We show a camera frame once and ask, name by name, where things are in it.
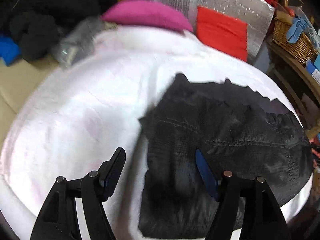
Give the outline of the wooden shelf unit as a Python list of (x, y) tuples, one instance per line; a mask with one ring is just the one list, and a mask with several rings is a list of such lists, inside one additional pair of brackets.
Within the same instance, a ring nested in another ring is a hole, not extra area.
[(306, 65), (300, 64), (283, 48), (272, 42), (274, 19), (283, 18), (292, 24), (295, 17), (308, 21), (308, 34), (311, 43), (319, 56), (319, 37), (313, 27), (313, 18), (306, 16), (303, 11), (302, 0), (274, 0), (276, 8), (272, 20), (272, 33), (266, 39), (268, 51), (271, 55), (271, 64), (267, 74), (272, 77), (294, 107), (306, 135), (312, 139), (319, 133), (319, 69), (308, 60)]

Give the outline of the white pink fleece blanket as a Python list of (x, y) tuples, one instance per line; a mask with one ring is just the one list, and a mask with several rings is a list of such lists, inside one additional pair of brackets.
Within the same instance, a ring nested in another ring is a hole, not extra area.
[(117, 239), (143, 239), (138, 222), (147, 171), (139, 120), (157, 105), (177, 73), (191, 82), (232, 83), (291, 103), (250, 64), (202, 44), (193, 34), (119, 27), (95, 38), (95, 52), (69, 69), (56, 68), (20, 109), (1, 152), (1, 212), (29, 239), (55, 179), (78, 179), (111, 158), (126, 163), (103, 204)]

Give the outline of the red cushion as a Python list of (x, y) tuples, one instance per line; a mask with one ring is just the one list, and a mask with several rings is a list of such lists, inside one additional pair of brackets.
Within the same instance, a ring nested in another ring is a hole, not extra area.
[(209, 47), (247, 61), (247, 23), (238, 18), (198, 6), (196, 36)]

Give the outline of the magenta pillow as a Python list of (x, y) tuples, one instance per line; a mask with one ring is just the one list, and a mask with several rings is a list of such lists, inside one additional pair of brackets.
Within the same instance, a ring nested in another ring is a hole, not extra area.
[(148, 26), (177, 32), (194, 31), (180, 11), (151, 0), (123, 0), (103, 13), (101, 19), (120, 25)]

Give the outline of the black plaid puffer jacket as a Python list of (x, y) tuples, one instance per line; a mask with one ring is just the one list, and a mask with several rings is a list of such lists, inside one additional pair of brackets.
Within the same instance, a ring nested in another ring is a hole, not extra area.
[(177, 74), (157, 107), (141, 118), (148, 170), (139, 230), (158, 239), (203, 238), (218, 204), (208, 194), (195, 152), (244, 179), (262, 176), (284, 205), (313, 171), (309, 140), (278, 99), (248, 87), (191, 83)]

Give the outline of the blue garment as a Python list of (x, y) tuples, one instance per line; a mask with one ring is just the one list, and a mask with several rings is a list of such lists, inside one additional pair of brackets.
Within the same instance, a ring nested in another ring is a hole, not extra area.
[(7, 36), (0, 36), (0, 56), (6, 66), (11, 65), (19, 56), (21, 51), (19, 46)]

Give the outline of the wicker basket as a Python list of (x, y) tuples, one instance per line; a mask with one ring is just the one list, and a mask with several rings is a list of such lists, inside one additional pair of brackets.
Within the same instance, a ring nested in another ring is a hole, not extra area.
[(291, 27), (291, 23), (283, 18), (276, 17), (274, 19), (272, 42), (283, 48), (300, 64), (306, 65), (308, 60), (316, 59), (318, 52), (304, 31), (296, 33), (295, 29), (293, 29), (293, 37), (291, 37), (289, 35)]

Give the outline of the silver foil insulation mat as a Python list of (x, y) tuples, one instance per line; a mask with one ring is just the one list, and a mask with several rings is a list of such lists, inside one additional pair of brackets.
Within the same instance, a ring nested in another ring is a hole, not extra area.
[(264, 0), (154, 0), (182, 12), (196, 26), (197, 7), (202, 6), (247, 23), (247, 61), (253, 63), (267, 34), (274, 7)]

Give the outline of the light blue cloth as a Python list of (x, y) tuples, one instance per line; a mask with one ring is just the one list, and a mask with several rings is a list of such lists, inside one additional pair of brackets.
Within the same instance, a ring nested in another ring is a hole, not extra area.
[(306, 19), (301, 17), (295, 17), (292, 20), (292, 25), (286, 33), (286, 40), (290, 44), (294, 44), (298, 41), (302, 33), (308, 34), (309, 23)]

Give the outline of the grey clothes in plastic bag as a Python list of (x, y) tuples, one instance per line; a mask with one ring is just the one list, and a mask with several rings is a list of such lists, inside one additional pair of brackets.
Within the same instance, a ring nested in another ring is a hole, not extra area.
[(100, 32), (116, 27), (116, 23), (105, 22), (100, 16), (88, 17), (53, 47), (51, 54), (61, 66), (69, 68), (94, 52), (94, 38)]

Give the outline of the black clothes pile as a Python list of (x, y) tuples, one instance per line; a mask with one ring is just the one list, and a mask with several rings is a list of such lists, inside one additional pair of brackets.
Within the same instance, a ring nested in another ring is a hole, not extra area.
[(68, 34), (67, 29), (56, 25), (52, 16), (39, 15), (33, 11), (13, 17), (9, 31), (26, 61), (46, 56)]

